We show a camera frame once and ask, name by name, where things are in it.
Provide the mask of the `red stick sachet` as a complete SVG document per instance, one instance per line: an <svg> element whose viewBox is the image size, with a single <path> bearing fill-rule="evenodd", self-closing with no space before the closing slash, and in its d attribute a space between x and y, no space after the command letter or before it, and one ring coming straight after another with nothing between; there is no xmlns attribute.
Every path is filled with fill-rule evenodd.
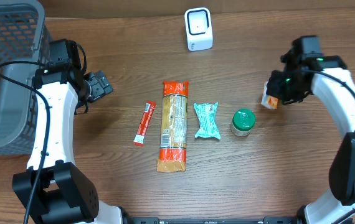
<svg viewBox="0 0 355 224"><path fill-rule="evenodd" d="M133 144L135 146L143 146L144 144L144 138L146 136L146 132L148 130L149 123L151 121L153 112L155 110L156 103L153 101L147 101L145 108L144 108L144 113L140 121L140 125L138 127L138 131L135 135Z"/></svg>

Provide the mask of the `green lid jar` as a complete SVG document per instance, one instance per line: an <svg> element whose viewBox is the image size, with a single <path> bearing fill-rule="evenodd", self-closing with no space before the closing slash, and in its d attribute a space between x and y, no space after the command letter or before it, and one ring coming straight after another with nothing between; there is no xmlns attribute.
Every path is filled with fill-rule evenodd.
<svg viewBox="0 0 355 224"><path fill-rule="evenodd" d="M233 115L230 129L236 136L244 137L250 134L255 123L256 117L254 113L249 109L242 108Z"/></svg>

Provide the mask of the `teal tissue packet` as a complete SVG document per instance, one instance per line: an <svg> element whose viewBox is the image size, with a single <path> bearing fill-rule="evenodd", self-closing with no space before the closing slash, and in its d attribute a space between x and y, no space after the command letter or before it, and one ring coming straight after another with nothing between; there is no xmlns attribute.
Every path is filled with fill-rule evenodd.
<svg viewBox="0 0 355 224"><path fill-rule="evenodd" d="M214 104L194 103L194 111L199 120L199 130L195 134L195 138L216 138L221 139L219 129L216 124L216 114L219 103Z"/></svg>

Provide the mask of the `red snack package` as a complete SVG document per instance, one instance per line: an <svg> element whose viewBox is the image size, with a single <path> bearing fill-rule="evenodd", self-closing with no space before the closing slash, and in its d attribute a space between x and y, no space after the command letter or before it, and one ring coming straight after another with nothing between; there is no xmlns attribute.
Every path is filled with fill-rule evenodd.
<svg viewBox="0 0 355 224"><path fill-rule="evenodd" d="M158 172L186 170L188 93L188 82L163 82Z"/></svg>

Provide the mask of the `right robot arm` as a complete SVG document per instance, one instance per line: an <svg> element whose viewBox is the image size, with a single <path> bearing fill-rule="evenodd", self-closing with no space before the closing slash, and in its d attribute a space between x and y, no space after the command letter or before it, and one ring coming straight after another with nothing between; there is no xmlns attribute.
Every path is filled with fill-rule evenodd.
<svg viewBox="0 0 355 224"><path fill-rule="evenodd" d="M266 82L261 104L302 102L314 95L325 105L343 140L329 169L329 189L298 210L294 223L352 223L355 215L355 84L342 58L325 56L315 35L295 39L280 57L282 71Z"/></svg>

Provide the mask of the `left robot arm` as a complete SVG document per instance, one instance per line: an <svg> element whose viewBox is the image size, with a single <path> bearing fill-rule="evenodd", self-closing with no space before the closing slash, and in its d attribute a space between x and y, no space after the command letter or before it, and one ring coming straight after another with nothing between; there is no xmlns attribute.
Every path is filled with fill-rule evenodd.
<svg viewBox="0 0 355 224"><path fill-rule="evenodd" d="M34 223L111 223L132 220L121 207L100 201L93 182L75 165L73 119L113 88L103 72L87 72L83 48L72 40L49 44L50 60L33 77L37 124L25 172L12 188Z"/></svg>

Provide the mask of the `white barcode scanner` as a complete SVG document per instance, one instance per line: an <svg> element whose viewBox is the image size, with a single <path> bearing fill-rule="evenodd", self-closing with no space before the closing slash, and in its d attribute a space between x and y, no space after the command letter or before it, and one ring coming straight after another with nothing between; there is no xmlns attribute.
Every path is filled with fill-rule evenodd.
<svg viewBox="0 0 355 224"><path fill-rule="evenodd" d="M206 7L188 9L184 14L189 51L208 50L213 46L211 13Z"/></svg>

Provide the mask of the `grey plastic mesh basket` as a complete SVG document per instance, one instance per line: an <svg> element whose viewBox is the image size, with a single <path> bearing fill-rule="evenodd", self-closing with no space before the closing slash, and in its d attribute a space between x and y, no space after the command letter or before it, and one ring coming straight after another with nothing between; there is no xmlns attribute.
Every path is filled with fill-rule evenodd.
<svg viewBox="0 0 355 224"><path fill-rule="evenodd" d="M0 1L3 75L31 85L37 63L50 60L51 40L39 1ZM0 77L0 155L31 153L36 121L35 94Z"/></svg>

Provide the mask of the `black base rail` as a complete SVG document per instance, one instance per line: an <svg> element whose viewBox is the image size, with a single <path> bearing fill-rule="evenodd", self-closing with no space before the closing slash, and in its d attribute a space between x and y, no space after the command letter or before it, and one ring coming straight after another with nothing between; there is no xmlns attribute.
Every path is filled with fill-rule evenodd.
<svg viewBox="0 0 355 224"><path fill-rule="evenodd" d="M298 224L295 217L264 217L262 219L159 219L133 217L134 224Z"/></svg>

